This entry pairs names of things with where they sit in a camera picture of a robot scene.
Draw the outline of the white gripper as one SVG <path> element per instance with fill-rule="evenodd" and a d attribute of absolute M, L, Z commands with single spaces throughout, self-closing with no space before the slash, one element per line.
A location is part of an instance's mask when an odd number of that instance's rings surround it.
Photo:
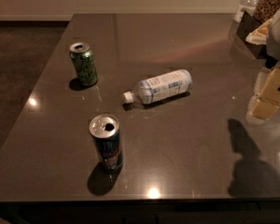
<path fill-rule="evenodd" d="M 280 8 L 273 15 L 266 39 L 267 53 L 280 61 Z M 270 119 L 280 108 L 280 67 L 262 67 L 258 73 L 250 114 L 261 120 Z"/>

